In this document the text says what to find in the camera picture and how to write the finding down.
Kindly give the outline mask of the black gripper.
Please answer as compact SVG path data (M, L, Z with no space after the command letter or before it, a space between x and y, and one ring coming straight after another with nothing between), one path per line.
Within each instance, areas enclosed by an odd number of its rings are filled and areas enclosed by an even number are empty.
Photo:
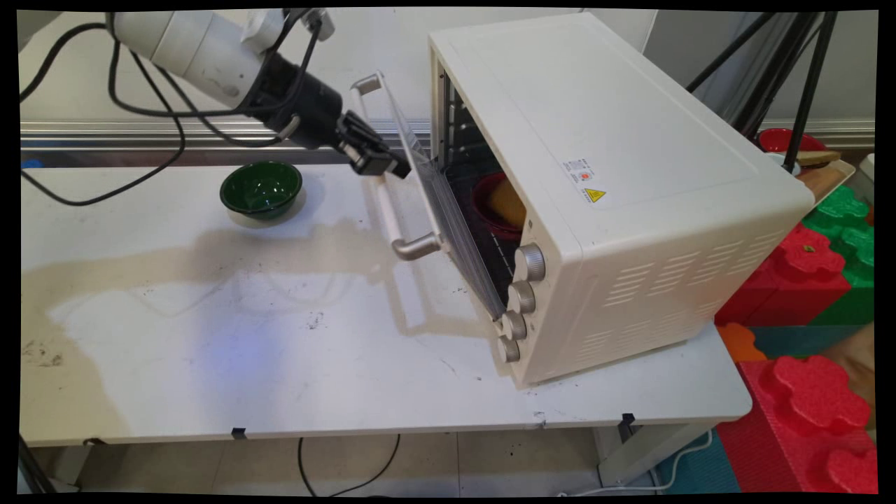
M253 95L244 103L250 108L272 106L287 99L298 80L300 67L281 55L267 61L252 86ZM371 125L354 111L342 114L342 96L310 71L298 88L297 96L287 100L277 111L252 112L249 117L262 122L277 133L287 127L294 116L300 121L288 140L307 149L330 147L349 157L349 164L359 176L391 174L406 179L412 167L405 157L392 153L390 147ZM337 121L339 119L339 137Z

